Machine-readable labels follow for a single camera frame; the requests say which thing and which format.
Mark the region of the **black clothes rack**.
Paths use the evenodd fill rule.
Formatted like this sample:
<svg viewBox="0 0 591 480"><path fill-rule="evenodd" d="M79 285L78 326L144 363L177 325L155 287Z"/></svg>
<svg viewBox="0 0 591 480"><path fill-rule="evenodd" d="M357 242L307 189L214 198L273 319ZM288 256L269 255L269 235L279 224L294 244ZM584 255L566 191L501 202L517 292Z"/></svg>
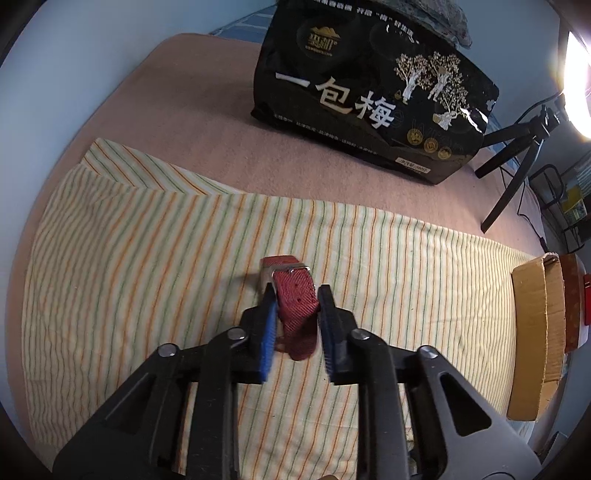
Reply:
<svg viewBox="0 0 591 480"><path fill-rule="evenodd" d="M561 209L565 193L562 175L556 166L547 164L530 175L529 181L542 213L544 226L565 253L578 253L590 239L590 213L574 225L568 225Z"/></svg>

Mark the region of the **yellow box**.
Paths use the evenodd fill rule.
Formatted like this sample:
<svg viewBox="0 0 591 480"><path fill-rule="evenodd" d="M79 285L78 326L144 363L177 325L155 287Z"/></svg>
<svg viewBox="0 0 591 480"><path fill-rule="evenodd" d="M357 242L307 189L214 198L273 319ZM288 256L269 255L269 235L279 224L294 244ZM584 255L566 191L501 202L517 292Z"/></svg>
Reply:
<svg viewBox="0 0 591 480"><path fill-rule="evenodd" d="M574 225L590 213L590 169L571 170L562 180L565 193L561 209L568 225Z"/></svg>

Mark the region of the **black snack bag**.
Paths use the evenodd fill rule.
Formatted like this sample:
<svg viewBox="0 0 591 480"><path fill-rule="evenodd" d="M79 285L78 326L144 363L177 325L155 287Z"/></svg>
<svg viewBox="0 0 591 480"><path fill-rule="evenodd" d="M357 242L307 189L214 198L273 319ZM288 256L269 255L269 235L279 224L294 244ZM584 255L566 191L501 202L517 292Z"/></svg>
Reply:
<svg viewBox="0 0 591 480"><path fill-rule="evenodd" d="M498 96L454 46L384 4L280 1L252 114L435 185L481 149Z"/></svg>

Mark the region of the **floral folded quilt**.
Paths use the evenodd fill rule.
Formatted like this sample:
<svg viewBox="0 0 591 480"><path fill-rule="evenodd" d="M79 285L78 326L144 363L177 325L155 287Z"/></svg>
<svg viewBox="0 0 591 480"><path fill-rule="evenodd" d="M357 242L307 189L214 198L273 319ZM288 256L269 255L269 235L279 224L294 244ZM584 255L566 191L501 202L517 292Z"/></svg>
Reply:
<svg viewBox="0 0 591 480"><path fill-rule="evenodd" d="M446 38L452 45L470 49L473 40L468 18L464 10L452 0L406 1L412 16L435 33Z"/></svg>

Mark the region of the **striped yellow cloth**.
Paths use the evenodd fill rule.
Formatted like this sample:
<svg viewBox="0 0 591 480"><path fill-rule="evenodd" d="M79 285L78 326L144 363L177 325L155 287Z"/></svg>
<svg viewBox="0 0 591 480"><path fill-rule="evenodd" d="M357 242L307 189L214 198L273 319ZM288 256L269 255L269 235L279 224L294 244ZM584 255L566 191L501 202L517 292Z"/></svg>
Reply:
<svg viewBox="0 0 591 480"><path fill-rule="evenodd" d="M29 422L56 479L536 479L507 423L513 270L534 259L374 208L236 193L104 139L27 268ZM242 313L276 291L266 383ZM318 288L353 313L325 370Z"/></svg>

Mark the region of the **blue patterned mattress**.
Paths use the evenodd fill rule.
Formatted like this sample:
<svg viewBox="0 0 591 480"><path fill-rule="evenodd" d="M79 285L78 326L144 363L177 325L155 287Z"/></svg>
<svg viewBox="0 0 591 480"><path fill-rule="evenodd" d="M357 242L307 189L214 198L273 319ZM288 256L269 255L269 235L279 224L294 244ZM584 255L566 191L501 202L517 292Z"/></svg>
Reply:
<svg viewBox="0 0 591 480"><path fill-rule="evenodd" d="M276 5L266 7L213 30L211 35L224 39L261 44L264 37L266 37L274 13L276 13Z"/></svg>

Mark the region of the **cardboard box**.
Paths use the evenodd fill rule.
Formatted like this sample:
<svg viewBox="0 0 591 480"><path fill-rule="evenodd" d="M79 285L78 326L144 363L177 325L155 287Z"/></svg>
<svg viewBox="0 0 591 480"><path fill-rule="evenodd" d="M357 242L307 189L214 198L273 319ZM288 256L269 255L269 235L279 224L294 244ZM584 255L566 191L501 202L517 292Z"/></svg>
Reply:
<svg viewBox="0 0 591 480"><path fill-rule="evenodd" d="M509 419L535 421L544 413L566 356L583 344L586 274L574 253L546 253L513 270L516 356Z"/></svg>

